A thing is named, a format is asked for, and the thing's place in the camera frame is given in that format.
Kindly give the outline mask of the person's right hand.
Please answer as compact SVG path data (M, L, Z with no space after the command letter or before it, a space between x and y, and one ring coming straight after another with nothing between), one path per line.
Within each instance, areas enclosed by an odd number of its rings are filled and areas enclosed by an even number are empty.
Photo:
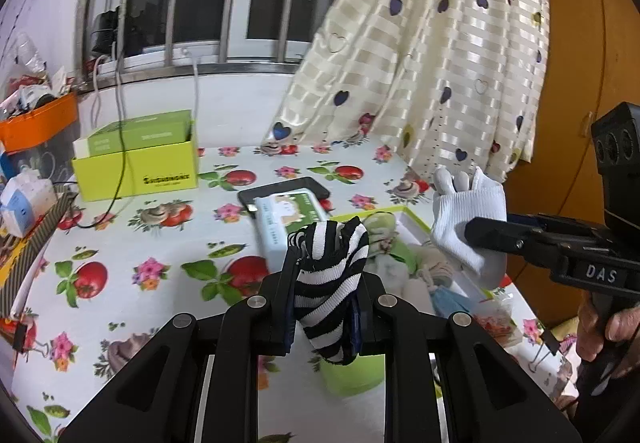
M639 307L615 313L603 326L591 295L585 295L578 309L577 354L592 362L603 350L605 341L628 340L632 345L612 374L613 379L622 378L639 366Z

